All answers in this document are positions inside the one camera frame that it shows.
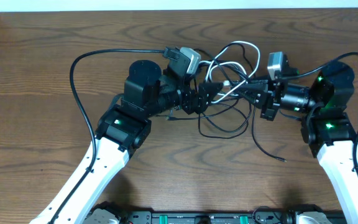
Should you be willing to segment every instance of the green indicator light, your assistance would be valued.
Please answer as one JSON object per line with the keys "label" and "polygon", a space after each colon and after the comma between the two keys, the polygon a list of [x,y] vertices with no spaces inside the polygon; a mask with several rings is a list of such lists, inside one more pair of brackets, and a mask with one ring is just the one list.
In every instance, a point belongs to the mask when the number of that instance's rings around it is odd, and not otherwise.
{"label": "green indicator light", "polygon": [[333,128],[334,126],[333,126],[332,124],[328,123],[328,124],[326,124],[326,127],[327,127],[328,129],[330,129],[330,128]]}

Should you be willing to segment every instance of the wooden table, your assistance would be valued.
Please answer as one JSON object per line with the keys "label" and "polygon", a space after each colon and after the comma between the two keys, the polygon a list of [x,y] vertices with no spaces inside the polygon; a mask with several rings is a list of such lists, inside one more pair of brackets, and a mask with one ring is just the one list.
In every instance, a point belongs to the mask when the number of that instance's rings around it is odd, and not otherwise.
{"label": "wooden table", "polygon": [[[260,47],[259,75],[267,73],[268,54],[275,51],[285,51],[290,64],[305,72],[358,51],[358,9],[0,13],[0,223],[28,223],[38,215],[89,146],[90,135],[68,81],[77,56],[96,49],[165,46],[201,47],[216,54],[233,40]],[[256,60],[252,49],[247,56]],[[241,60],[241,50],[233,47],[224,58]],[[77,66],[76,87],[94,128],[112,97],[123,92],[129,65],[138,59],[167,66],[160,55],[139,54],[96,55]],[[357,128],[358,58],[345,61],[356,73],[347,112]],[[247,112],[248,105],[241,104]],[[239,115],[228,112],[215,120],[233,128]],[[299,203],[340,209],[294,120],[280,115],[274,122],[256,120],[261,145],[287,163],[261,153],[250,129],[223,141],[200,136],[196,121],[152,122],[144,145],[98,202],[184,211]],[[206,133],[220,134],[204,122]]]}

